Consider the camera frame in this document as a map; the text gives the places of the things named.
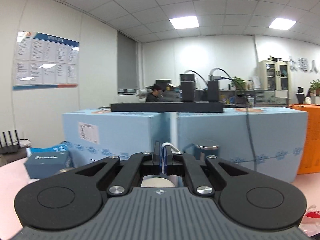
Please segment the black white ceramic mug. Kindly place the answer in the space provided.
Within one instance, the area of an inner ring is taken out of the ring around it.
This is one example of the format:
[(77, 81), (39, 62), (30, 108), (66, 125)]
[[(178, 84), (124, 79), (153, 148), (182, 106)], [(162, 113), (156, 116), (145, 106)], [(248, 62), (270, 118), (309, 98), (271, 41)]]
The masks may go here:
[(167, 178), (157, 176), (144, 176), (141, 187), (167, 188), (175, 187), (175, 184)]

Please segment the wall notice poster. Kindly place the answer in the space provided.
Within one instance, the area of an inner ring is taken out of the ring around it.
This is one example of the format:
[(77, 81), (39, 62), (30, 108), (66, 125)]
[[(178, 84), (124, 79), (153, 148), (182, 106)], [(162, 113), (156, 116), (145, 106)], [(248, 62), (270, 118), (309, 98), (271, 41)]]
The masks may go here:
[(77, 41), (20, 31), (13, 65), (13, 90), (76, 87), (79, 50)]

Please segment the black power strip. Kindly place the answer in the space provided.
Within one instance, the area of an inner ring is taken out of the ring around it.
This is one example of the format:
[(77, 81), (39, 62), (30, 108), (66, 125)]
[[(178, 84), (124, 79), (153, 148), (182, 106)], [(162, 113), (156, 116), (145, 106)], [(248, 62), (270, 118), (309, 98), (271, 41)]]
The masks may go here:
[(114, 103), (110, 105), (112, 112), (145, 112), (145, 113), (223, 113), (221, 102), (145, 102)]

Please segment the small dark blue box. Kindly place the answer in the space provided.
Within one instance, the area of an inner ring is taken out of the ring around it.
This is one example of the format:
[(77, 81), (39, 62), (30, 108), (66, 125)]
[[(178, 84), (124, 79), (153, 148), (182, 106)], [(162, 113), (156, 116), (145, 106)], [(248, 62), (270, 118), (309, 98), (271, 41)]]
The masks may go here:
[(69, 151), (35, 152), (24, 163), (31, 179), (44, 179), (59, 173), (60, 170), (73, 168)]

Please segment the green potted plant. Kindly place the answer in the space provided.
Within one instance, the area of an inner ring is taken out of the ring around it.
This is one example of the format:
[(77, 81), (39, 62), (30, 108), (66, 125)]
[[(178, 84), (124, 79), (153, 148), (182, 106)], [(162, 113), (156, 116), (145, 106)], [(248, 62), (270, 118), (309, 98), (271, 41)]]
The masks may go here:
[(232, 86), (236, 90), (246, 90), (247, 89), (247, 83), (245, 80), (235, 76), (232, 78)]

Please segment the black wifi router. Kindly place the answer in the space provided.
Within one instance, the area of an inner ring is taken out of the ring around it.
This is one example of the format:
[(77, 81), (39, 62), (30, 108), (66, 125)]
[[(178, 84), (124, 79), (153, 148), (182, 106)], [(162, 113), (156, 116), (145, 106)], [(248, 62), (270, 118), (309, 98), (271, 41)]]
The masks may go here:
[(14, 130), (14, 133), (16, 137), (15, 141), (12, 138), (11, 131), (2, 132), (0, 140), (0, 154), (12, 154), (20, 150), (21, 146), (16, 129)]

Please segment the light blue cardboard box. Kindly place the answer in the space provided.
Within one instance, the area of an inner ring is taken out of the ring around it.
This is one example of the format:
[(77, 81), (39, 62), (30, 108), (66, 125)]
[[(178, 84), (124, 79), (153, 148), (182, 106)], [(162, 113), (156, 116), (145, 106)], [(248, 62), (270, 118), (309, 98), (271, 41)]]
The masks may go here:
[(307, 122), (306, 112), (286, 107), (179, 113), (172, 142), (194, 156), (196, 142), (216, 141), (219, 158), (291, 183), (300, 165)]

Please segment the beige wall cabinet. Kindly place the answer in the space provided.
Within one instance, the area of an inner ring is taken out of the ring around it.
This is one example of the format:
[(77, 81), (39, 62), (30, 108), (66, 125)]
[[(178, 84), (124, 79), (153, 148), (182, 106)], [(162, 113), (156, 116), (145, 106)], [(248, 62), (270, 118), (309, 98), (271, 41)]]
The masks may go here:
[(271, 60), (260, 61), (258, 74), (265, 103), (288, 106), (291, 86), (289, 62), (273, 57)]

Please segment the red white plastic bag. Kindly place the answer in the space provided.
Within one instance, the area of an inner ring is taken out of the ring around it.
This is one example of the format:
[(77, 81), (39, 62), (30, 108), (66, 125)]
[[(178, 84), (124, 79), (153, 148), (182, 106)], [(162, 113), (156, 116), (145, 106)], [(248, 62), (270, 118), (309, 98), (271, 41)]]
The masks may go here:
[(302, 230), (308, 237), (319, 234), (320, 226), (320, 216), (319, 208), (315, 205), (310, 206), (299, 225), (300, 230)]

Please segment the white shoelace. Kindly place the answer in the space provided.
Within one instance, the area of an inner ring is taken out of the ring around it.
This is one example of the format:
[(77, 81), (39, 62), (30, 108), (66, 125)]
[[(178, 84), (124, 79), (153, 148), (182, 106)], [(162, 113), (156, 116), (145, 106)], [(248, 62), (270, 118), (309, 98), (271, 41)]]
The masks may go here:
[(183, 154), (183, 152), (181, 152), (178, 148), (176, 148), (170, 142), (165, 142), (165, 143), (162, 144), (162, 148), (163, 149), (165, 149), (166, 147), (168, 147), (173, 154), (177, 154), (177, 155), (182, 155)]

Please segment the orange cardboard box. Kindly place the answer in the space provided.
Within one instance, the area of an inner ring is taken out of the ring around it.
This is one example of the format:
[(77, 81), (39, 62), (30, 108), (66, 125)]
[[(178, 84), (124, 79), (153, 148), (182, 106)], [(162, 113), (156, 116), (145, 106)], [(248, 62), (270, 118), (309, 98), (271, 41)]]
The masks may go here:
[(319, 173), (319, 105), (292, 104), (290, 107), (308, 113), (306, 139), (297, 174)]

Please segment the person in background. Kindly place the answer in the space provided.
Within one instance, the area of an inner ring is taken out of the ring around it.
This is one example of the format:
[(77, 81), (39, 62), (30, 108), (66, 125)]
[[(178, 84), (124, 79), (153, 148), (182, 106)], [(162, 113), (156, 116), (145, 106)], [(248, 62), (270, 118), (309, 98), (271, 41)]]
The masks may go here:
[(159, 102), (161, 95), (161, 87), (158, 84), (154, 84), (152, 87), (152, 91), (148, 93), (146, 97), (146, 102)]

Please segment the dark blue thermos bottle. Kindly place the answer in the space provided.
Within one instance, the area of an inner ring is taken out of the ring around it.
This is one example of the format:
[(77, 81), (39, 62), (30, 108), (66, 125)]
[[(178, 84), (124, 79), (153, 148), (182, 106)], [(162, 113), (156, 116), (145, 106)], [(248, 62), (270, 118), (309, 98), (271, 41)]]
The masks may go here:
[(194, 145), (194, 157), (196, 160), (205, 161), (209, 155), (220, 155), (220, 146), (216, 141), (210, 139), (202, 139)]

